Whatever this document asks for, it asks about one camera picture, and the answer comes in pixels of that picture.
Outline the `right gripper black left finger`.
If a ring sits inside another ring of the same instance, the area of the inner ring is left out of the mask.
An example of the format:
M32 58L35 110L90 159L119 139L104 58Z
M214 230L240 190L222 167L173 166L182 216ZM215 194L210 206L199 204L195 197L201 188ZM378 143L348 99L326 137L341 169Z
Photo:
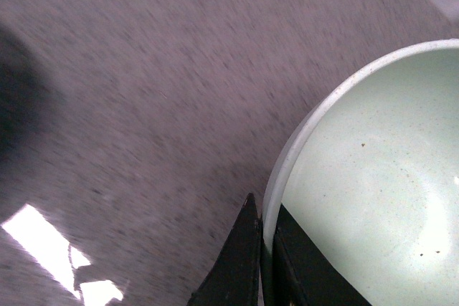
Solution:
M256 305L260 245L260 218L255 197L249 193L212 269L187 304Z

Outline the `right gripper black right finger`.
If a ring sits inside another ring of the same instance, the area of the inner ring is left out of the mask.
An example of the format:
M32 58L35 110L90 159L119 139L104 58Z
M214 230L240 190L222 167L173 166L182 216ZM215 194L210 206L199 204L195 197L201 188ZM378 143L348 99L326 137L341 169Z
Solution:
M273 237L273 282L276 305L369 304L333 268L284 206Z

